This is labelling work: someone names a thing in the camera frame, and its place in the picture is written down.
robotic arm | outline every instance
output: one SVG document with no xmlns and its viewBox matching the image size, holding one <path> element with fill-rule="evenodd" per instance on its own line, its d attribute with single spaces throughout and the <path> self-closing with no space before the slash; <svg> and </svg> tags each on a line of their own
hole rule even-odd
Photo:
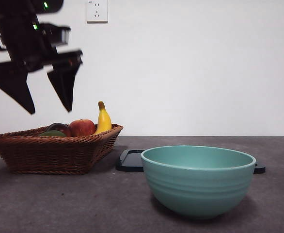
<svg viewBox="0 0 284 233">
<path fill-rule="evenodd" d="M 72 110 L 75 75 L 82 63 L 80 50 L 57 53 L 66 45 L 69 27 L 40 23 L 37 14 L 55 13 L 63 0 L 0 0 L 0 51 L 11 61 L 0 63 L 0 89 L 29 113 L 35 113 L 27 85 L 29 72 L 52 65 L 48 78 L 67 111 Z"/>
</svg>

wall socket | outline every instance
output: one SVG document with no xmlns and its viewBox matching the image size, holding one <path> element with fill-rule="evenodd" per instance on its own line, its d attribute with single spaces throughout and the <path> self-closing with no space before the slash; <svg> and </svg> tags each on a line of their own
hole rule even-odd
<svg viewBox="0 0 284 233">
<path fill-rule="evenodd" d="M 86 18 L 88 23 L 108 22 L 108 0 L 88 0 Z"/>
</svg>

mint green bowl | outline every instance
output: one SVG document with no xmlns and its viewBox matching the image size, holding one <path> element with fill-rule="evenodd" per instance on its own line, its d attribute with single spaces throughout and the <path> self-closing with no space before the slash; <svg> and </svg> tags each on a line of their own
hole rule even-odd
<svg viewBox="0 0 284 233">
<path fill-rule="evenodd" d="M 141 153 L 147 182 L 167 208 L 209 219 L 239 204 L 250 186 L 253 156 L 216 147 L 166 146 Z"/>
</svg>

gray countertop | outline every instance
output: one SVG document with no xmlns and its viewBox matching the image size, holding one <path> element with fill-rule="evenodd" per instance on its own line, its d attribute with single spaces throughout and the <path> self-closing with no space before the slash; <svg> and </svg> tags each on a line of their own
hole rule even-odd
<svg viewBox="0 0 284 233">
<path fill-rule="evenodd" d="M 122 172 L 123 150 L 164 145 L 240 150 L 266 165 L 246 197 L 212 220 L 175 214 L 152 195 L 142 172 Z M 0 233 L 284 233 L 284 137 L 118 137 L 80 176 L 14 175 L 0 158 Z"/>
</svg>

avocado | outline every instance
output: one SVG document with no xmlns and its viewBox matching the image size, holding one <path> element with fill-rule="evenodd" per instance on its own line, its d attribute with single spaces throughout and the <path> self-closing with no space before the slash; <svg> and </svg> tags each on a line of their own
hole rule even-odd
<svg viewBox="0 0 284 233">
<path fill-rule="evenodd" d="M 52 136 L 57 136 L 57 137 L 66 137 L 66 135 L 63 132 L 60 132 L 58 130 L 49 130 L 44 133 L 39 134 L 39 137 L 52 137 Z"/>
</svg>

